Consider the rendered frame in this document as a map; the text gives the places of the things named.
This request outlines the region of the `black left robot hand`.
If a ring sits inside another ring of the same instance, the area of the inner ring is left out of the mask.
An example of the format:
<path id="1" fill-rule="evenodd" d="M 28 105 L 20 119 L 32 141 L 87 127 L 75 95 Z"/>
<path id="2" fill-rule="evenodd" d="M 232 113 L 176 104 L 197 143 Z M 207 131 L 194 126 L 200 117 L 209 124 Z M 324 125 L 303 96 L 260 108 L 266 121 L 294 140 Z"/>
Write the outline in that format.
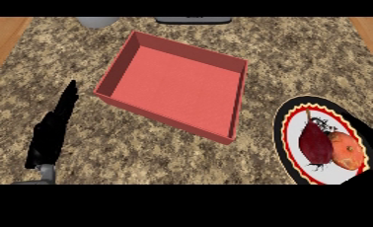
<path id="1" fill-rule="evenodd" d="M 26 169 L 35 169 L 44 164 L 53 165 L 59 159 L 66 124 L 76 100 L 76 86 L 75 81 L 70 80 L 61 92 L 54 110 L 45 114 L 41 122 L 33 127 L 33 136 L 25 162 Z"/>

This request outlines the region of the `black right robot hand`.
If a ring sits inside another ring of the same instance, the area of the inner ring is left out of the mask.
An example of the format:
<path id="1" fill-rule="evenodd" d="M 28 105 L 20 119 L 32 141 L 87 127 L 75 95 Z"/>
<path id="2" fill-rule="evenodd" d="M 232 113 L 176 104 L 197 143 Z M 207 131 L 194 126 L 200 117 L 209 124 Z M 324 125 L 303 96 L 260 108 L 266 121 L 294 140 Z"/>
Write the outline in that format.
<path id="1" fill-rule="evenodd" d="M 358 123 L 358 131 L 361 132 L 370 149 L 373 150 L 373 129 L 364 122 Z M 359 175 L 353 176 L 343 182 L 343 184 L 349 186 L 373 186 L 373 169 L 368 169 Z"/>

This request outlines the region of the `orange squash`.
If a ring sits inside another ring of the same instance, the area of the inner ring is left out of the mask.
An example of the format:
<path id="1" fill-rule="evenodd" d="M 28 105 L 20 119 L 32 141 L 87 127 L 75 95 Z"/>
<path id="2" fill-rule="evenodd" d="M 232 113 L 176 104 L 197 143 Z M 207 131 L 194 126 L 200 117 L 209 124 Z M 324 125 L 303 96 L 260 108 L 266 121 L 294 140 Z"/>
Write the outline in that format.
<path id="1" fill-rule="evenodd" d="M 362 148 L 356 140 L 343 132 L 331 132 L 328 135 L 331 143 L 331 161 L 345 170 L 353 171 L 364 161 Z"/>

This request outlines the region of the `black red white plate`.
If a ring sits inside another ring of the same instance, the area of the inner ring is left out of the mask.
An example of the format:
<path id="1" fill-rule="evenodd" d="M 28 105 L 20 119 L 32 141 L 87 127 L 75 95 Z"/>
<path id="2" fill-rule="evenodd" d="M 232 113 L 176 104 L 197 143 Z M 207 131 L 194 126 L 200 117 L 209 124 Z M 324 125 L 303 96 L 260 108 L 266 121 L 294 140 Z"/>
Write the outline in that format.
<path id="1" fill-rule="evenodd" d="M 312 166 L 299 148 L 299 137 L 308 118 L 324 133 L 343 132 L 362 148 L 364 162 L 355 170 L 333 162 Z M 340 185 L 373 170 L 373 128 L 333 101 L 317 96 L 290 98 L 274 116 L 274 143 L 287 174 L 297 185 Z"/>

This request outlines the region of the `red cardboard box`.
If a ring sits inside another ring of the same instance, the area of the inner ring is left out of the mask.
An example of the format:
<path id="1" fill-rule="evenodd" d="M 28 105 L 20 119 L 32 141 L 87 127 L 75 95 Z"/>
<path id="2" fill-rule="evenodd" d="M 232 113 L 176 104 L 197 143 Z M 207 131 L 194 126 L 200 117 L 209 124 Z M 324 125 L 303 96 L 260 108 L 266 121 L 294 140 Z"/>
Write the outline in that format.
<path id="1" fill-rule="evenodd" d="M 132 32 L 94 95 L 122 110 L 230 144 L 246 71 L 246 60 Z"/>

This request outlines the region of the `dark red beet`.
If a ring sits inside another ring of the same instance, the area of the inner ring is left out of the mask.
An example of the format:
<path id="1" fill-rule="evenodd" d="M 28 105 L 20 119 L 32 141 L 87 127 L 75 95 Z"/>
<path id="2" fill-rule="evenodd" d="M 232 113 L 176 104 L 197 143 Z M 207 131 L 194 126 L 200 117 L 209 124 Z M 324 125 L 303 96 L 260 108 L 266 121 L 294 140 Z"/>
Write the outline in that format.
<path id="1" fill-rule="evenodd" d="M 299 136 L 299 149 L 309 161 L 314 171 L 322 169 L 331 161 L 331 143 L 327 135 L 311 119 L 311 110 L 306 110 L 306 125 Z"/>

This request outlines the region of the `pale grey rounded object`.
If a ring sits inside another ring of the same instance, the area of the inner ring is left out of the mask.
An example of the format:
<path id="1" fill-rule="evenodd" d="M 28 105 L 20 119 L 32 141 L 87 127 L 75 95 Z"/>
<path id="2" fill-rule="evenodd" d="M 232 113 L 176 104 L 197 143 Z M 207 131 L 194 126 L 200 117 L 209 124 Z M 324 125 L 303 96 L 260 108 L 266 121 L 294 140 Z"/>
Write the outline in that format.
<path id="1" fill-rule="evenodd" d="M 87 28 L 98 29 L 110 26 L 117 20 L 117 17 L 78 17 L 81 25 Z"/>

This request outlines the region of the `dark grey flat appliance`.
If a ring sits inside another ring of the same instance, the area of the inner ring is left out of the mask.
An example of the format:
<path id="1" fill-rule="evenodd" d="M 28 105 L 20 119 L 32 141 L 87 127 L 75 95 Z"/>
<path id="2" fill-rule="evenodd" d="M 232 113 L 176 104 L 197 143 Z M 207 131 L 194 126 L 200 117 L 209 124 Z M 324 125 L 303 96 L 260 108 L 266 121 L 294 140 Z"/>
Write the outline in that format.
<path id="1" fill-rule="evenodd" d="M 166 25 L 221 25 L 231 22 L 231 17 L 154 17 Z"/>

